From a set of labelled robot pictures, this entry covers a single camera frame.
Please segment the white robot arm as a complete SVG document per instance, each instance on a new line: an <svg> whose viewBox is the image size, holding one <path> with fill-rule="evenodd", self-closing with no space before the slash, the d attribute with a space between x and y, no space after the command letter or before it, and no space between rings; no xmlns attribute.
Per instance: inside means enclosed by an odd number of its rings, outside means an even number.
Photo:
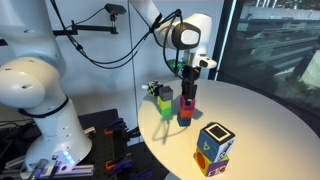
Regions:
<svg viewBox="0 0 320 180"><path fill-rule="evenodd" d="M194 13L169 23L152 0L129 0L164 48L189 50L192 67L212 68L206 56L212 19ZM75 169L92 148L73 102L61 89L66 63L52 32L45 0L0 0L0 35L16 58L0 67L0 102L33 118L41 131L25 155L31 172L39 166L60 173Z"/></svg>

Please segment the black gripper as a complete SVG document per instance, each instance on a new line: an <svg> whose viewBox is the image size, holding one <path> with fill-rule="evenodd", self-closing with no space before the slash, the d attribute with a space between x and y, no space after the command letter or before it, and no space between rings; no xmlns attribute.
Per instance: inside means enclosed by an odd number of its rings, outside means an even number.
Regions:
<svg viewBox="0 0 320 180"><path fill-rule="evenodd" d="M182 96L184 98L194 99L196 96L197 85L194 82L200 77L201 68L184 66L182 69L183 81L181 83Z"/></svg>

